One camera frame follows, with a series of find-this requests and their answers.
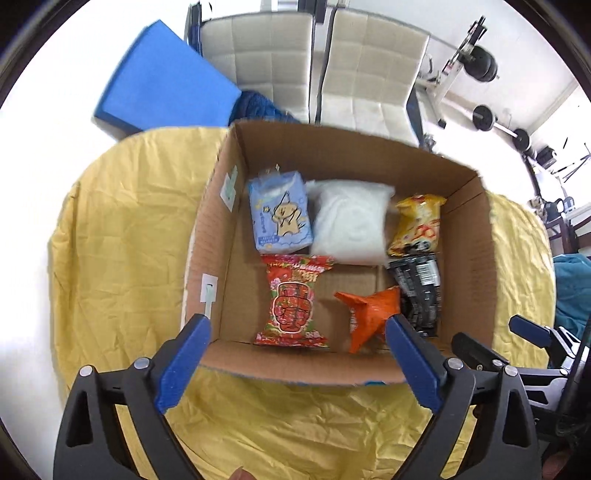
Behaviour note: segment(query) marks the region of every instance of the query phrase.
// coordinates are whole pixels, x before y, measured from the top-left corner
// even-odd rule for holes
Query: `white sticker label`
[[[437,268],[437,262],[435,260],[429,260],[427,262],[429,265],[429,270],[431,271],[431,276],[433,278],[433,284],[438,287],[441,285],[441,278],[439,277],[439,269]]]
[[[232,174],[228,175],[226,173],[226,177],[224,178],[222,189],[220,191],[220,197],[222,201],[228,207],[228,210],[232,211],[234,207],[234,200],[236,199],[236,189],[234,186],[236,185],[236,178],[238,177],[238,168],[234,165],[232,169]]]
[[[431,275],[431,268],[428,264],[417,264],[417,273],[421,279],[421,285],[435,285],[433,276]]]
[[[203,274],[201,279],[201,298],[199,301],[205,304],[204,315],[211,319],[212,317],[212,305],[216,301],[217,294],[217,277],[213,275]]]

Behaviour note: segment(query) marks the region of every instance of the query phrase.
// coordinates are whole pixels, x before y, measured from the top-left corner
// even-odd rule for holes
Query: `weight plate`
[[[513,145],[517,149],[517,151],[525,152],[528,148],[531,147],[531,138],[528,132],[523,130],[522,128],[516,128],[513,130],[515,137],[513,139]]]
[[[488,132],[496,122],[495,115],[486,105],[478,105],[472,112],[472,123],[478,130]]]
[[[496,78],[496,74],[499,72],[499,64],[496,62],[495,58],[491,56],[491,68],[488,69],[488,72],[484,74],[484,76],[480,79],[480,82],[492,82]]]
[[[466,73],[481,82],[488,69],[491,68],[492,55],[478,45],[470,52],[472,59],[464,58],[462,63]]]

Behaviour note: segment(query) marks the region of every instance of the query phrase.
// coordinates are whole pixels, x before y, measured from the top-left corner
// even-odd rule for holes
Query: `blue snack package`
[[[289,254],[312,244],[306,186],[296,171],[269,173],[248,183],[252,229],[262,254]]]

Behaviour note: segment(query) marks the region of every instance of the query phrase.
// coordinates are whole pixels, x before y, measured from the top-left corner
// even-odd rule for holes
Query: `teal cloth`
[[[554,257],[556,272],[555,326],[581,338],[591,314],[591,261],[581,254]]]

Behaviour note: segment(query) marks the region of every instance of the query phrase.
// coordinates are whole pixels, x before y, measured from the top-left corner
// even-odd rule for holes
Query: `orange snack bag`
[[[436,251],[440,209],[446,201],[438,195],[415,195],[398,202],[400,223],[388,255],[402,257]]]
[[[335,293],[335,297],[347,305],[351,311],[349,353],[357,353],[372,335],[380,335],[383,339],[386,320],[395,313],[400,313],[399,287],[391,287],[369,297],[338,291]]]

